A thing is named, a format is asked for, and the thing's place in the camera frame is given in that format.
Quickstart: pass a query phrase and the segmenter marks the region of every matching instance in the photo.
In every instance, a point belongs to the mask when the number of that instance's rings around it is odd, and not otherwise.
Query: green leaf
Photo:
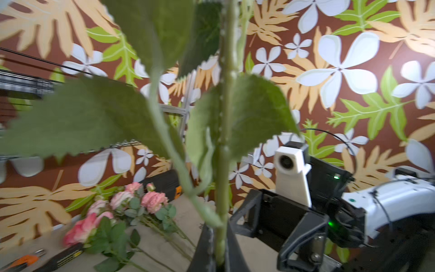
[[[130,241],[133,243],[133,245],[139,245],[141,241],[141,236],[137,232],[137,230],[134,228],[130,235]]]
[[[97,238],[92,241],[91,246],[86,249],[86,253],[98,254],[110,248],[109,241],[104,238]]]
[[[119,40],[118,37],[109,34],[101,27],[88,28],[87,34],[89,37],[96,40],[97,42],[105,43],[105,44],[113,44]]]
[[[192,28],[192,0],[103,0],[102,3],[136,49],[148,74],[151,75],[153,64],[163,71],[183,54]]]
[[[60,70],[60,68],[55,68],[53,70],[53,73],[50,75],[50,80],[58,81],[58,82],[65,82],[65,76],[63,72]]]
[[[175,208],[174,205],[169,204],[168,207],[167,207],[167,215],[170,218],[174,218],[176,214],[177,214],[177,208]]]
[[[379,131],[384,127],[387,116],[390,117],[390,125],[397,137],[406,141],[405,126],[406,116],[403,105],[409,102],[400,102],[400,98],[393,97],[392,92],[397,86],[397,81],[393,76],[392,67],[389,66],[381,80],[381,93],[371,93],[362,95],[368,107],[363,107],[355,101],[341,99],[348,109],[348,112],[332,112],[333,118],[328,118],[328,124],[337,127],[341,123],[346,123],[345,131],[353,128],[359,120],[369,119],[367,126],[368,137],[373,140]]]
[[[312,120],[307,119],[305,124],[302,125],[304,128],[317,128],[318,123],[313,124]],[[326,145],[319,148],[319,145],[325,140],[326,132],[322,132],[316,135],[316,131],[314,130],[306,130],[302,135],[308,144],[308,152],[311,156],[323,159],[334,152],[334,145]]]
[[[110,257],[100,262],[97,265],[94,265],[94,269],[97,272],[115,272],[120,263],[116,257]]]
[[[30,111],[32,109],[32,101],[30,99],[8,97],[7,100],[17,111]]]
[[[367,6],[367,0],[352,1],[353,10],[345,10],[334,17],[342,21],[354,21],[355,24],[340,27],[332,33],[333,35],[347,36],[359,31],[364,32],[366,29],[371,28],[371,25],[367,21],[382,21],[388,23],[400,16],[397,11],[385,11],[375,14],[387,4],[387,0],[374,0]]]
[[[206,92],[192,110],[186,135],[186,150],[198,167],[207,154],[205,131],[210,128],[211,139],[216,145],[221,112],[219,97],[221,86]],[[229,142],[232,161],[252,151],[273,135],[282,131],[297,132],[285,98],[276,85],[257,75],[240,75],[230,99],[231,138]]]
[[[95,195],[89,195],[85,198],[78,198],[78,199],[74,200],[73,202],[71,202],[71,204],[69,204],[68,207],[65,208],[65,211],[71,212],[71,211],[77,210],[78,208],[81,208],[83,205],[85,205],[86,203],[91,201],[94,198],[94,196]]]
[[[134,251],[129,251],[129,252],[127,252],[127,260],[130,260],[131,259],[131,257],[133,257],[133,255],[135,254],[135,252]],[[126,263],[120,263],[119,264],[119,266],[118,266],[118,269],[116,269],[115,271],[118,271],[118,270],[120,270],[121,268],[123,268],[125,265],[127,265]]]
[[[113,28],[113,30],[118,34],[118,37],[112,36],[107,33],[101,27],[88,28],[88,34],[91,38],[100,41],[109,41],[107,43],[114,43],[118,41],[116,44],[112,44],[103,52],[103,61],[115,61],[121,59],[121,62],[116,66],[115,74],[113,79],[118,80],[125,76],[125,82],[127,84],[133,85],[137,87],[134,82],[134,79],[141,79],[133,69],[133,60],[137,60],[138,57],[136,55],[136,51],[131,47],[131,45],[127,42],[125,35],[120,32],[118,29]]]
[[[180,61],[178,78],[187,76],[219,48],[221,3],[202,2],[196,6],[193,29]]]
[[[97,234],[101,235],[102,237],[110,237],[110,234],[112,232],[112,225],[110,223],[110,219],[107,217],[103,217],[100,221],[100,225],[97,229]]]
[[[324,160],[325,162],[329,162],[330,164],[333,164],[335,166],[338,167],[343,167],[344,163],[342,160],[340,159],[336,159],[336,158],[323,158],[322,160]]]
[[[336,248],[337,255],[340,258],[341,263],[347,263],[349,260],[350,251],[348,248],[341,248],[337,246]]]
[[[102,181],[100,184],[98,184],[97,188],[105,189],[107,186],[110,186],[113,183],[115,183],[121,176],[122,176],[122,174],[110,176],[110,177],[106,178],[104,181]]]
[[[128,217],[133,217],[135,218],[137,216],[137,211],[133,210],[133,209],[128,209],[124,212],[124,214]]]
[[[144,212],[145,212],[145,207],[140,207],[139,210],[137,211],[137,215],[141,216],[144,214]]]
[[[170,133],[184,158],[177,131],[170,127]],[[34,101],[32,111],[12,120],[0,140],[0,150],[22,156],[61,157],[131,139],[169,158],[143,95],[105,77],[80,77],[57,86],[54,94]]]
[[[139,198],[132,198],[130,199],[130,208],[132,209],[138,209],[141,206],[141,201],[139,200]]]
[[[398,11],[394,11],[394,10],[389,10],[389,11],[384,11],[378,14],[373,15],[372,17],[368,18],[367,21],[381,21],[381,22],[391,22],[393,19],[395,18],[399,18],[400,17],[400,12]]]
[[[160,221],[163,221],[168,214],[168,211],[165,208],[161,208],[158,210],[154,215],[159,219]]]
[[[252,68],[254,68],[254,61],[252,60],[251,52],[248,53],[245,60],[245,72],[247,74],[250,74],[252,71]]]

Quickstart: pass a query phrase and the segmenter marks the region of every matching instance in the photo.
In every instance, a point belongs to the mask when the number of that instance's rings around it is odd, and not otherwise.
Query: black cable
[[[342,141],[342,142],[346,145],[346,147],[348,148],[348,150],[351,152],[351,155],[354,156],[354,162],[355,162],[354,165],[355,165],[355,169],[354,169],[354,172],[352,173],[352,176],[355,175],[355,173],[356,173],[356,169],[357,169],[356,154],[353,152],[353,150],[351,149],[351,147],[349,146],[349,144],[347,144],[347,142],[345,142],[343,139],[341,139],[340,137],[338,137],[338,136],[335,135],[334,133],[331,133],[331,132],[326,131],[326,130],[323,130],[323,129],[319,129],[319,128],[303,128],[303,129],[301,129],[300,131],[305,131],[305,130],[317,130],[317,131],[322,131],[322,132],[324,132],[324,133],[328,133],[329,135],[332,135],[332,136],[334,136],[336,139]]]
[[[20,55],[20,56],[23,56],[23,57],[29,57],[29,58],[34,59],[34,60],[39,60],[39,61],[42,61],[42,62],[45,62],[45,63],[49,63],[49,64],[56,65],[56,66],[59,66],[59,67],[67,68],[67,69],[70,69],[70,70],[74,70],[76,72],[81,72],[83,74],[93,75],[91,73],[88,73],[88,72],[85,72],[85,71],[82,71],[82,70],[71,68],[71,67],[68,67],[68,66],[65,66],[65,65],[61,65],[61,64],[58,64],[58,63],[55,63],[55,62],[51,62],[51,61],[48,61],[48,60],[43,60],[43,59],[40,59],[38,57],[33,57],[33,56],[30,56],[30,55],[26,55],[26,54],[23,54],[23,53],[20,53],[20,52],[16,52],[16,51],[13,51],[13,50],[10,50],[10,49],[6,49],[6,48],[3,48],[3,47],[0,47],[0,50],[6,51],[6,52],[9,52],[9,53],[13,53],[13,54],[17,54],[17,55]]]

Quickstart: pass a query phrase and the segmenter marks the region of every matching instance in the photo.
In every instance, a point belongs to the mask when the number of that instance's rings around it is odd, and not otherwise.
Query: flower stem
[[[175,225],[175,227],[178,230],[178,234],[189,241],[189,243],[193,246],[194,249],[196,249],[196,245],[192,242],[192,240],[189,239],[189,237],[183,232],[183,230],[175,223],[174,219],[171,218],[172,223]]]
[[[227,0],[223,13],[223,31],[221,31],[221,46],[219,62],[222,67],[219,84],[219,136],[217,140],[217,178],[216,178],[216,212],[222,221],[222,226],[216,228],[214,241],[215,257],[218,266],[225,261],[225,244],[228,224],[228,172],[230,171],[231,138],[231,93],[238,76],[237,33],[239,8],[236,0]]]
[[[131,245],[131,247],[136,248],[139,252],[144,253],[147,257],[149,257],[151,260],[155,261],[155,262],[158,263],[159,265],[165,267],[166,269],[168,269],[168,270],[170,270],[170,271],[172,271],[172,272],[175,272],[172,268],[170,268],[170,267],[167,266],[166,264],[160,262],[159,260],[155,259],[153,256],[151,256],[151,255],[149,255],[148,253],[146,253],[143,249],[141,249],[140,247],[138,247],[137,245],[135,245],[135,244],[132,243],[131,241],[130,241],[130,245]]]
[[[156,232],[158,232],[161,236],[163,236],[165,238],[166,241],[169,242],[169,244],[175,249],[177,250],[183,257],[185,257],[188,261],[192,261],[192,257],[190,257],[186,252],[184,252],[184,250],[177,245],[171,237],[169,237],[165,232],[163,232],[161,229],[159,229],[154,223],[153,223],[153,219],[151,219],[150,217],[142,217],[143,221],[142,223],[152,229],[154,229]]]

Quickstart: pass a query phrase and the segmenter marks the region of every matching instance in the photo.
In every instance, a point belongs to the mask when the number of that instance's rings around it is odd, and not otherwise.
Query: serrated leaf
[[[133,243],[133,245],[138,245],[141,241],[141,236],[139,235],[139,233],[135,228],[131,232],[130,241]]]
[[[135,218],[137,216],[137,211],[133,210],[133,209],[128,209],[124,212],[124,214],[128,217],[133,217]]]
[[[50,80],[65,82],[65,76],[60,70],[60,68],[55,68],[53,72],[50,74]]]
[[[105,43],[105,44],[113,44],[119,40],[118,37],[109,34],[101,27],[88,28],[87,34],[89,37],[96,40],[97,42]]]
[[[100,262],[97,265],[94,265],[94,269],[97,272],[115,272],[118,269],[120,263],[116,257],[110,257]]]
[[[153,64],[174,66],[190,37],[194,2],[191,0],[103,0],[114,21],[151,73]]]
[[[318,123],[313,124],[311,120],[307,119],[305,124],[302,125],[304,128],[317,128]],[[319,148],[319,145],[325,140],[326,132],[322,132],[316,135],[315,130],[306,130],[302,133],[307,144],[308,144],[308,152],[311,156],[323,159],[334,152],[334,145],[326,145]]]
[[[207,153],[204,134],[207,127],[214,145],[217,142],[220,88],[218,85],[206,92],[190,115],[186,150],[197,167]],[[240,75],[231,95],[228,107],[231,109],[229,150],[232,161],[239,161],[273,135],[298,131],[280,88],[272,82],[257,75]]]
[[[134,197],[130,200],[129,205],[132,209],[138,209],[141,206],[141,201],[139,200],[139,198]]]
[[[245,72],[247,74],[250,74],[254,65],[255,65],[255,63],[252,60],[251,52],[249,52],[248,55],[246,56],[246,60],[245,60]]]
[[[46,158],[136,139],[168,158],[147,109],[147,99],[124,83],[99,76],[68,80],[54,94],[35,101],[32,111],[10,122],[0,149],[5,154]],[[177,132],[170,127],[170,133],[184,157]]]
[[[367,126],[368,137],[373,140],[379,131],[384,127],[387,116],[390,117],[390,125],[397,137],[406,141],[404,132],[406,126],[406,116],[403,105],[407,102],[400,102],[400,98],[393,97],[392,92],[397,86],[397,81],[393,76],[392,68],[389,66],[385,71],[381,81],[381,93],[384,99],[378,93],[362,95],[368,107],[361,106],[355,101],[341,99],[348,109],[348,112],[332,112],[333,118],[328,118],[327,124],[337,127],[341,123],[346,123],[345,131],[353,128],[359,120],[369,119]]]
[[[187,76],[219,48],[221,3],[202,2],[196,6],[193,29],[180,60],[178,78]]]
[[[387,4],[387,0],[374,0],[367,6],[367,0],[352,1],[354,8],[353,10],[345,10],[341,14],[334,17],[342,21],[354,21],[355,24],[340,27],[332,33],[333,35],[347,36],[359,31],[364,32],[366,29],[372,28],[367,21],[390,22],[391,20],[400,16],[399,12],[397,11],[385,11],[375,14]]]

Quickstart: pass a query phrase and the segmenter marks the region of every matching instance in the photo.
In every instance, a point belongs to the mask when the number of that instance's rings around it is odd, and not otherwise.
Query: pink rose
[[[129,200],[132,199],[133,197],[134,195],[132,192],[129,191],[119,192],[114,197],[112,197],[112,200],[110,201],[110,206],[112,207],[113,210],[115,210],[121,205],[121,203],[124,200]]]
[[[126,191],[129,191],[129,192],[131,192],[131,193],[134,193],[134,192],[135,192],[136,190],[138,190],[141,186],[142,186],[141,183],[139,183],[139,182],[133,182],[133,183],[130,183],[130,184],[126,185],[126,186],[125,186],[125,190],[126,190]]]
[[[97,219],[95,220],[95,225],[99,226],[100,225],[100,221],[103,219],[103,217],[107,217],[109,219],[113,218],[113,214],[111,212],[103,212],[102,214],[100,214],[100,216],[97,217]]]
[[[108,201],[106,201],[106,200],[95,201],[89,207],[89,210],[87,211],[87,216],[89,216],[90,214],[93,214],[93,213],[96,213],[97,215],[99,215],[101,213],[101,208],[105,208],[107,204],[108,204]]]
[[[156,213],[160,210],[162,205],[168,202],[164,193],[148,192],[142,198],[141,205],[146,207],[149,213]]]

